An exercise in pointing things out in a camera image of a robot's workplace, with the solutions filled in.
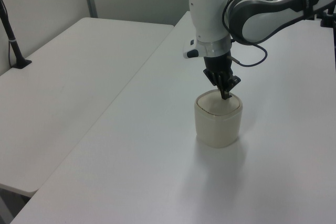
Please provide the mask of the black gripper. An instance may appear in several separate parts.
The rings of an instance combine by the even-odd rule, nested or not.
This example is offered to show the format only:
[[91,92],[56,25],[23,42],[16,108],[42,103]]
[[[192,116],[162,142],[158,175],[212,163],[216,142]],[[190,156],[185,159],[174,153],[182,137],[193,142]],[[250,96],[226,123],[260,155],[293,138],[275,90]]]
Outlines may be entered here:
[[217,86],[223,100],[230,97],[229,92],[241,79],[233,74],[231,69],[231,54],[224,54],[218,57],[205,57],[204,74],[213,86]]

